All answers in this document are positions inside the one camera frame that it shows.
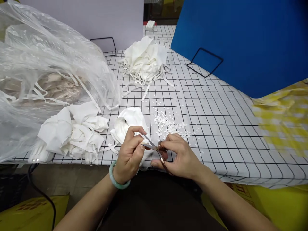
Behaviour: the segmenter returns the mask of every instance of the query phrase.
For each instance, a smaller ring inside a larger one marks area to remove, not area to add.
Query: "person's right hand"
[[[194,154],[188,143],[178,134],[169,134],[161,146],[175,152],[176,158],[172,163],[165,161],[167,169],[175,176],[197,180],[204,171],[210,171],[203,165]],[[151,165],[160,169],[164,169],[160,160],[152,160]]]

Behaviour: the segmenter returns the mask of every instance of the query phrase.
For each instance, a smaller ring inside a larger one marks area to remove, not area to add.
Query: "forearm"
[[[94,230],[116,192],[107,174],[69,211],[55,230]]]
[[[277,230],[258,210],[224,184],[204,166],[196,183],[209,196],[215,208],[236,230]]]

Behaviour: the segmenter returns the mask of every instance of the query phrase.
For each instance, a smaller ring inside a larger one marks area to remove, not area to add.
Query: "dark clothing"
[[[191,180],[139,171],[117,192],[99,230],[225,230],[207,213],[201,192]]]

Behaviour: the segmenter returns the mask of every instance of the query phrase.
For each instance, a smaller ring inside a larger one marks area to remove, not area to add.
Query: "finger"
[[[175,133],[174,134],[178,139],[183,139],[179,134]]]
[[[160,151],[159,153],[162,155],[162,157],[163,157],[164,159],[168,159],[168,153],[167,153],[167,152]]]
[[[168,134],[166,137],[166,141],[174,141],[178,140],[178,137],[175,134]]]
[[[168,161],[165,161],[165,165],[166,165],[166,168],[168,169],[168,171],[172,173],[172,169],[173,169],[173,165],[174,164],[173,163],[169,163]],[[161,163],[161,160],[159,160],[159,159],[152,160],[151,161],[151,166],[155,167],[155,168],[163,169],[163,170],[165,169],[163,164]]]
[[[127,130],[124,142],[132,139],[135,136],[135,132],[140,132],[142,135],[147,134],[141,126],[130,126]]]
[[[141,135],[136,135],[131,140],[127,141],[126,146],[130,149],[135,149],[143,140],[144,138]]]
[[[168,150],[174,151],[178,153],[180,150],[181,145],[178,141],[162,141],[160,145]]]
[[[133,156],[131,157],[131,160],[134,164],[136,165],[140,165],[140,162],[143,158],[143,155],[144,155],[144,150],[145,150],[145,146],[139,144],[134,153],[133,153]]]

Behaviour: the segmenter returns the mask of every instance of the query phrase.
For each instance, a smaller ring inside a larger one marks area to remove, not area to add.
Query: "table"
[[[195,132],[188,138],[192,150],[203,164],[207,165],[225,182],[240,184],[258,184],[269,188],[280,188],[308,183],[308,158],[282,155],[271,150],[258,128],[258,120],[251,110],[252,100],[244,93],[211,75],[206,79],[189,69],[190,61],[170,49],[176,26],[156,26],[144,35],[154,38],[155,43],[166,46],[167,65],[172,74],[167,74],[169,86],[163,79],[156,80],[142,102],[145,89],[138,88],[122,99],[120,107],[113,111],[104,109],[103,116],[109,119],[109,130],[104,146],[114,144],[110,135],[119,113],[128,107],[140,107],[150,130],[153,142],[163,140],[166,134],[158,136],[158,126],[154,123],[155,108],[166,115],[173,114],[175,123],[185,122],[188,131]],[[122,77],[118,60],[124,51],[116,56],[107,57],[121,86],[132,79]],[[206,70],[193,64],[192,67],[202,74]],[[27,163],[29,153],[18,156],[5,163]],[[144,162],[149,167],[153,154]],[[99,164],[110,165],[117,159],[111,150],[99,156]],[[55,154],[52,163],[81,163],[69,156]]]

